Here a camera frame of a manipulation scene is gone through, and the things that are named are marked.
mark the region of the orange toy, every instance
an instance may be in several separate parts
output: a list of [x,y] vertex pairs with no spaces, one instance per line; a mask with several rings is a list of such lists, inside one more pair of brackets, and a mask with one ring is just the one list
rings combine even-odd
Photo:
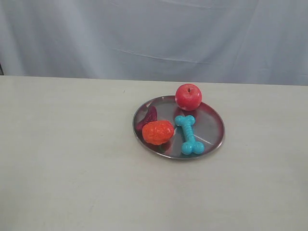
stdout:
[[147,143],[160,145],[168,142],[174,134],[172,124],[167,120],[147,123],[142,128],[142,136]]

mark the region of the plate rim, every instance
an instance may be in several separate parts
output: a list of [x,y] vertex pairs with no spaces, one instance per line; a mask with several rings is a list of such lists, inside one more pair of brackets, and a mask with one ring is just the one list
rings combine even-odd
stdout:
[[215,114],[218,116],[218,118],[220,119],[221,124],[222,124],[222,130],[223,130],[222,138],[221,138],[219,144],[218,144],[212,151],[210,151],[210,152],[208,152],[208,153],[206,153],[206,154],[197,155],[197,156],[194,156],[194,157],[191,157],[191,158],[187,158],[187,157],[183,158],[183,157],[173,157],[173,156],[165,155],[165,154],[162,154],[162,153],[158,153],[158,152],[152,150],[151,148],[147,147],[147,146],[139,139],[139,137],[138,137],[138,135],[137,135],[137,133],[136,133],[135,125],[134,125],[135,118],[136,118],[137,112],[138,112],[145,104],[148,104],[148,103],[151,102],[151,101],[154,101],[154,100],[156,100],[156,99],[163,98],[163,97],[175,97],[175,95],[164,95],[164,96],[159,96],[159,97],[156,97],[156,98],[152,98],[152,99],[150,99],[150,100],[144,102],[140,107],[138,107],[138,109],[137,109],[136,112],[134,113],[133,120],[132,120],[133,132],[134,132],[134,135],[135,135],[136,139],[141,143],[141,145],[142,145],[145,149],[149,150],[151,153],[155,153],[155,154],[157,154],[157,155],[159,155],[159,156],[163,156],[163,157],[166,157],[166,158],[168,158],[168,159],[181,160],[181,161],[182,161],[182,160],[187,160],[187,161],[188,161],[188,160],[195,160],[195,159],[205,158],[206,156],[210,156],[211,154],[213,154],[214,152],[216,152],[216,151],[222,146],[223,142],[225,141],[225,136],[226,136],[225,124],[224,124],[224,122],[223,122],[223,120],[222,120],[220,114],[219,114],[214,108],[212,108],[210,105],[208,105],[208,104],[205,103],[205,102],[201,102],[201,103],[204,103],[205,105],[207,105],[209,108],[211,108],[211,109],[215,112]]

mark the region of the dog bone toy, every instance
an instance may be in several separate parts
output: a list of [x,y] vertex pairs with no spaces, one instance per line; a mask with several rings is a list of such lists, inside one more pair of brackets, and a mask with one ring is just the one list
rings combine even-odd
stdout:
[[202,154],[204,152],[204,145],[196,141],[193,135],[192,125],[195,123],[194,117],[192,115],[186,117],[178,115],[174,121],[177,126],[182,127],[184,132],[185,142],[182,144],[182,153],[184,155],[190,155],[191,153]]

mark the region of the table surface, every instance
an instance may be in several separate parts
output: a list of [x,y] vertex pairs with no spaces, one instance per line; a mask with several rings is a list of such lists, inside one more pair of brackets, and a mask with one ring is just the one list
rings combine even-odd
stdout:
[[182,162],[132,131],[179,85],[0,77],[0,230],[307,231],[308,87],[198,83],[226,139]]

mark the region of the apple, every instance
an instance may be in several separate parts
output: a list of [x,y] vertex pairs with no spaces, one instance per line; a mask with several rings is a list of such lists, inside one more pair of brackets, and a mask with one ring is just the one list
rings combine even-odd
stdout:
[[199,107],[202,101],[202,93],[194,84],[184,84],[175,93],[175,102],[180,109],[193,111]]

